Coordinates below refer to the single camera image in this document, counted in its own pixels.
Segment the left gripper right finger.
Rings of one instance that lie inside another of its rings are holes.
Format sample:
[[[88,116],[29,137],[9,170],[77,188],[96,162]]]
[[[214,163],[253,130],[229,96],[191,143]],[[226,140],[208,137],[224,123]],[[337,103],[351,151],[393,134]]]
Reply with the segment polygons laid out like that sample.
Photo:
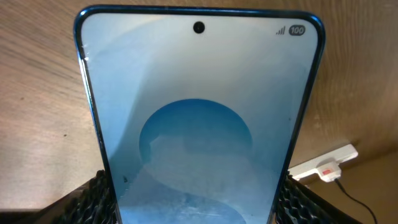
[[[275,209],[277,224],[360,224],[287,175]]]

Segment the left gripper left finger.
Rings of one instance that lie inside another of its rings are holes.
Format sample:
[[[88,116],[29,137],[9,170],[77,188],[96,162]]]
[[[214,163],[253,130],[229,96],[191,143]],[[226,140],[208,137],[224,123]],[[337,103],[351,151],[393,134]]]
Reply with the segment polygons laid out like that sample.
[[[117,224],[116,202],[104,170],[69,195],[20,223]]]

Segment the white power strip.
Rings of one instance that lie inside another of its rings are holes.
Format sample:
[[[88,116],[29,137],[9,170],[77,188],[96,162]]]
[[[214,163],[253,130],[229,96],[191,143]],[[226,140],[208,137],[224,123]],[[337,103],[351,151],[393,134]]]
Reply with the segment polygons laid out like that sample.
[[[299,165],[289,168],[289,174],[293,179],[299,181],[311,175],[317,175],[317,167],[331,161],[335,161],[338,165],[355,159],[358,156],[358,151],[352,144],[347,144],[343,147],[330,151],[326,154],[320,155],[309,161],[303,162]]]

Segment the blue Galaxy smartphone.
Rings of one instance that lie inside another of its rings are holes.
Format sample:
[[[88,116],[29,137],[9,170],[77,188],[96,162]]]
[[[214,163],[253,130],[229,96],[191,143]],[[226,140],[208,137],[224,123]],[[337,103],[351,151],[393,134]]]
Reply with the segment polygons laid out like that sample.
[[[73,27],[119,223],[270,223],[325,46],[305,11],[98,4]]]

